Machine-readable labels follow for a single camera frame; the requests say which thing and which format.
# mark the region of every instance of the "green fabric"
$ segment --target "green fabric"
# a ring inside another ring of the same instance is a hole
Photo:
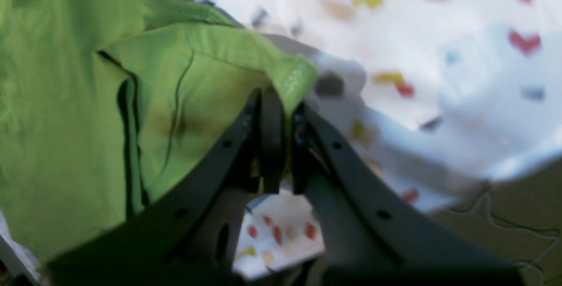
[[[41,260],[157,200],[255,87],[290,114],[315,80],[205,4],[0,0],[0,209]],[[130,190],[127,179],[131,180]]]

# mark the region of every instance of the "clothing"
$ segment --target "clothing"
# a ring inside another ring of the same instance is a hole
[[[316,71],[207,4],[0,0],[0,209],[40,260],[158,200],[273,85]]]

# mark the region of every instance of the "screw hole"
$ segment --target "screw hole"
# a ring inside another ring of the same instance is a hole
[[[216,241],[215,259],[217,261],[222,261],[225,254],[227,254],[228,236],[228,224],[224,224],[219,232],[219,238]]]
[[[189,210],[187,210],[187,208],[179,208],[178,210],[174,211],[174,216],[176,218],[183,218],[187,216],[188,213]]]
[[[384,220],[390,220],[392,218],[392,216],[385,210],[378,210],[377,216]]]

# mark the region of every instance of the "green t-shirt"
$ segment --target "green t-shirt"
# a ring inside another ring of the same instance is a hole
[[[256,87],[290,114],[316,72],[206,4],[0,0],[0,209],[48,260],[140,212]]]

